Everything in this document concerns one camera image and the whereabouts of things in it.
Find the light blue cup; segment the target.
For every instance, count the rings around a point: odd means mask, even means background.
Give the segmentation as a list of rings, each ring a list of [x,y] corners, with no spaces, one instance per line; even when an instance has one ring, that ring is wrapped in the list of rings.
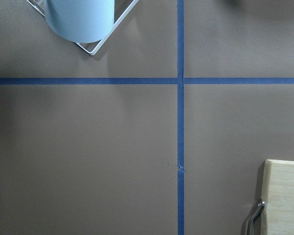
[[[47,0],[45,17],[60,37],[76,43],[97,42],[114,25],[113,0]]]

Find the bamboo cutting board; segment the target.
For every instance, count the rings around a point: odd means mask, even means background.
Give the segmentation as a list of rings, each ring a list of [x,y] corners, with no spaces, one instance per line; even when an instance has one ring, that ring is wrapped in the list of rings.
[[[262,235],[294,235],[294,161],[265,160]]]

